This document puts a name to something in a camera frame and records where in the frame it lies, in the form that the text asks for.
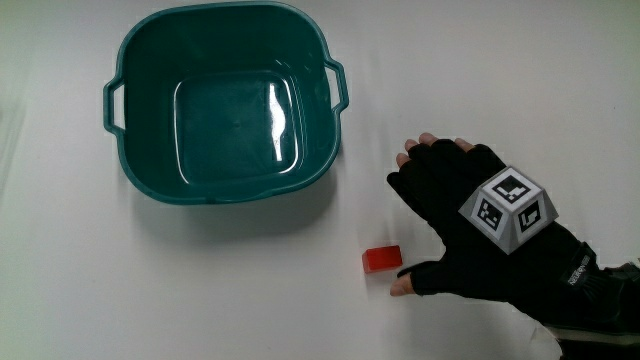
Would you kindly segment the person's right hand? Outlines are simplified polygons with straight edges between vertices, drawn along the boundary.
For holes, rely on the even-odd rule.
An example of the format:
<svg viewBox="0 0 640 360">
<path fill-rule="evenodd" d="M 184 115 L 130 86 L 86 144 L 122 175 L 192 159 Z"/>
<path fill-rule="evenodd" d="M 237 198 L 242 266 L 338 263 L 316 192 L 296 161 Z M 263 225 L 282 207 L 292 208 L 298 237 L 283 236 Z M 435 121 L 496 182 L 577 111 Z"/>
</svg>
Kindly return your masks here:
<svg viewBox="0 0 640 360">
<path fill-rule="evenodd" d="M 586 249 L 569 230 L 553 222 L 507 255 L 460 214 L 476 188 L 505 167 L 489 147 L 423 133 L 406 142 L 396 161 L 389 185 L 436 231 L 445 253 L 400 271 L 392 295 L 508 302 L 542 323 L 578 321 L 592 312 L 593 299 L 568 282 L 574 257 Z"/>
</svg>

